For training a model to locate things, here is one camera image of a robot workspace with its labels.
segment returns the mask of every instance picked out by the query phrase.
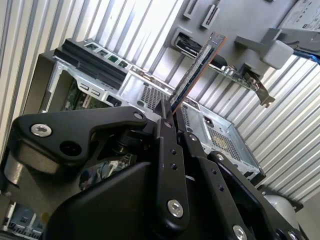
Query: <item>metal panel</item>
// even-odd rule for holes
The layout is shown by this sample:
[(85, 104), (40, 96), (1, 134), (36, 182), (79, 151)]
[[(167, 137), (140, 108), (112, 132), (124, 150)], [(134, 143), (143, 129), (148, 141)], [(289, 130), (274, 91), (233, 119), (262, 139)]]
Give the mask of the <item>metal panel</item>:
[[(188, 57), (163, 47), (183, 0), (2, 0), (0, 3), (0, 145), (22, 113), (38, 59), (72, 37), (107, 49), (176, 86)], [(256, 95), (212, 69), (190, 97), (233, 122), (267, 173), (263, 182), (305, 202), (320, 192), (320, 67), (291, 57), (262, 82), (276, 101)]]

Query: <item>ventilation grille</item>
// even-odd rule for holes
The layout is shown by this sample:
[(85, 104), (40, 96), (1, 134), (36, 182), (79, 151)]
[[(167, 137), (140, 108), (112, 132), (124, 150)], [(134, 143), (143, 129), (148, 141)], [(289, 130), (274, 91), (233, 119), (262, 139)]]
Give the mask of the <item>ventilation grille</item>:
[(181, 108), (182, 111), (182, 116), (183, 116), (183, 120), (184, 120), (184, 124), (186, 127), (190, 128), (190, 121), (189, 121), (189, 116), (188, 116), (188, 111), (187, 109), (184, 107), (184, 105)]
[(213, 145), (217, 146), (218, 148), (226, 151), (233, 157), (234, 159), (240, 161), (239, 154), (229, 138), (220, 134), (219, 132), (215, 131), (212, 127), (208, 126), (209, 134), (212, 139)]
[(161, 99), (168, 100), (169, 97), (153, 87), (144, 86), (140, 101), (144, 102), (148, 109), (155, 110)]

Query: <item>black plastic cover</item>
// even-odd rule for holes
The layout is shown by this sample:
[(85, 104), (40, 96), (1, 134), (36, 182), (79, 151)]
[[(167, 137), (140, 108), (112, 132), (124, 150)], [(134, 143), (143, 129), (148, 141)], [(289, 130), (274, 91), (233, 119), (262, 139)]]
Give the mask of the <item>black plastic cover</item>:
[(86, 48), (83, 42), (76, 42), (71, 38), (66, 39), (54, 51), (54, 55), (115, 89), (121, 87), (128, 73), (124, 68)]

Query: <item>silver screw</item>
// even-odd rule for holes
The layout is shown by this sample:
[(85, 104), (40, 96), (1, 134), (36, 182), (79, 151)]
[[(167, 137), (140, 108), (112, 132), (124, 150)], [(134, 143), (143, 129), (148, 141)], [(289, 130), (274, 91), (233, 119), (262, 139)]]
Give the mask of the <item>silver screw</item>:
[(135, 112), (135, 113), (134, 113), (134, 116), (135, 116), (137, 119), (142, 119), (142, 118), (143, 118), (143, 116), (142, 116), (140, 113), (138, 113), (138, 112)]
[(225, 160), (224, 157), (223, 157), (221, 154), (217, 154), (216, 157), (217, 157), (220, 161)]
[(184, 214), (184, 209), (182, 208), (181, 204), (175, 199), (168, 201), (167, 208), (169, 212), (176, 218), (181, 218)]
[(288, 231), (288, 234), (292, 240), (298, 240), (298, 238), (296, 237), (296, 235), (292, 231)]
[(168, 122), (168, 121), (164, 121), (164, 125), (166, 125), (168, 128), (171, 128), (171, 127), (172, 127), (171, 124), (170, 124), (170, 122)]
[(192, 134), (190, 134), (190, 138), (192, 139), (192, 141), (197, 141), (196, 136), (194, 136), (194, 135), (192, 135)]
[(234, 225), (232, 229), (237, 239), (247, 240), (247, 235), (245, 231), (242, 229), (242, 227), (240, 227), (239, 225)]
[(41, 123), (32, 125), (30, 131), (34, 135), (42, 138), (48, 137), (52, 133), (52, 129), (48, 125), (41, 124)]

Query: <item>corrugated metal wall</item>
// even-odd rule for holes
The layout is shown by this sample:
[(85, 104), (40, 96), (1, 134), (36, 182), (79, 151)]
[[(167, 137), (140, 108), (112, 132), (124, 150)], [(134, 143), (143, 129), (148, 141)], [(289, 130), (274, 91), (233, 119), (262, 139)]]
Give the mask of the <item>corrugated metal wall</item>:
[[(191, 60), (163, 47), (183, 0), (3, 0), (0, 2), (0, 144), (22, 112), (38, 54), (65, 38), (93, 38), (176, 86)], [(291, 57), (263, 79), (276, 101), (208, 69), (190, 95), (233, 122), (267, 174), (263, 182), (298, 200), (320, 191), (320, 67)]]

